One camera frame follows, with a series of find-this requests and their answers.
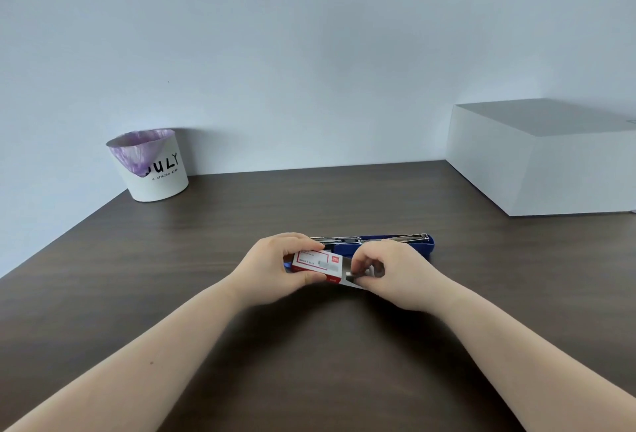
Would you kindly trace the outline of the purple bin liner bag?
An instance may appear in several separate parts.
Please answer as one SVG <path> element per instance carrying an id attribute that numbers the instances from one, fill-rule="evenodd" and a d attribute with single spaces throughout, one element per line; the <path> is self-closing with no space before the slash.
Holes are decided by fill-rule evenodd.
<path id="1" fill-rule="evenodd" d="M 111 139 L 106 146 L 127 171 L 144 178 L 150 174 L 151 164 L 161 153 L 166 140 L 174 136 L 172 129 L 131 131 Z"/>

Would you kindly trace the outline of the person's right forearm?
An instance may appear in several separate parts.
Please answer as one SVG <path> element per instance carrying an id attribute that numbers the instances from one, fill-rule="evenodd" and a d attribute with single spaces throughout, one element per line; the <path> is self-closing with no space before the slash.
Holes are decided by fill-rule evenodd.
<path id="1" fill-rule="evenodd" d="M 526 432 L 636 432 L 636 397 L 449 278 L 437 316 Z"/>

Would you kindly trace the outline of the red and white staple box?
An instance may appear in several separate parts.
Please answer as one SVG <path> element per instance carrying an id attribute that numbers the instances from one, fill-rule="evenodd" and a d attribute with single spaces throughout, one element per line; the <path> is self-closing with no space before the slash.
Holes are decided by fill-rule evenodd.
<path id="1" fill-rule="evenodd" d="M 351 273 L 351 257 L 338 255 L 331 251 L 298 251 L 290 261 L 284 262 L 288 272 L 311 270 L 326 276 L 326 281 L 332 284 L 363 290 L 355 283 Z"/>

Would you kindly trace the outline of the large white box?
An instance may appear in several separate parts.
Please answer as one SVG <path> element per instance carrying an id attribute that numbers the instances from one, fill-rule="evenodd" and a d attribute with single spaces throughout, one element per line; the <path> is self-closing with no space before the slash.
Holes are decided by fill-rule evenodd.
<path id="1" fill-rule="evenodd" d="M 445 159 L 508 216 L 636 212 L 636 117 L 546 98 L 454 105 Z"/>

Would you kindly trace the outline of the person's right hand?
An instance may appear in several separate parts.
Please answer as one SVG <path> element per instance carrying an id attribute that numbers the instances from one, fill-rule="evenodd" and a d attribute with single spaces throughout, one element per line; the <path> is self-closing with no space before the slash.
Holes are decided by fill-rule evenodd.
<path id="1" fill-rule="evenodd" d="M 382 240 L 362 244 L 352 257 L 352 268 L 384 266 L 383 277 L 360 277 L 363 289 L 395 306 L 436 314 L 449 297 L 453 281 L 405 243 Z"/>

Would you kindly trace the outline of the person's left hand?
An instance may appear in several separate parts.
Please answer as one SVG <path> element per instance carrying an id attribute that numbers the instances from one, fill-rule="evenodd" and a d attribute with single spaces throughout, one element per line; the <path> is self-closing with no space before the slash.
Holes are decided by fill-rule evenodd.
<path id="1" fill-rule="evenodd" d="M 300 233 L 282 233 L 260 239 L 227 278 L 228 287 L 243 308 L 273 303 L 304 286 L 294 286 L 293 272 L 284 258 L 298 251 L 321 251 L 322 243 Z"/>

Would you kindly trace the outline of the white waste bin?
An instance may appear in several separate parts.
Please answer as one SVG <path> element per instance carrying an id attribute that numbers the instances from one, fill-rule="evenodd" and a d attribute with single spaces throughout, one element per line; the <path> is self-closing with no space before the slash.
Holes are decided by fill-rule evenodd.
<path id="1" fill-rule="evenodd" d="M 176 133 L 174 137 L 166 140 L 161 153 L 157 156 L 155 162 L 151 164 L 150 174 L 144 178 L 127 171 L 112 154 L 111 156 L 128 191 L 137 202 L 151 203 L 162 201 L 178 195 L 188 186 L 187 173 L 179 150 Z"/>

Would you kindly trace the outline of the blue stapler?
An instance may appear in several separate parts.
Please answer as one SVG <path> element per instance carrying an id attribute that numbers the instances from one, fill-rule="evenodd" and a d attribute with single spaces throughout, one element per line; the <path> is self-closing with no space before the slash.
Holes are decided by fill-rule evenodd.
<path id="1" fill-rule="evenodd" d="M 426 234 L 410 234 L 410 235 L 363 235 L 348 237 L 314 237 L 314 241 L 322 243 L 322 250 L 331 251 L 338 255 L 353 257 L 355 251 L 364 243 L 389 240 L 397 243 L 406 243 L 417 251 L 425 259 L 429 259 L 430 254 L 434 250 L 433 238 Z M 373 268 L 383 268 L 381 264 L 370 265 Z"/>

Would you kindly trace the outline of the person's left forearm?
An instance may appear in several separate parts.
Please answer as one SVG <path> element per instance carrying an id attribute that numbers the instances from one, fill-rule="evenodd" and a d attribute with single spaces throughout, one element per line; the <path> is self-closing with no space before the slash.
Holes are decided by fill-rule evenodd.
<path id="1" fill-rule="evenodd" d="M 5 432 L 156 432 L 246 301 L 236 279 L 223 279 Z"/>

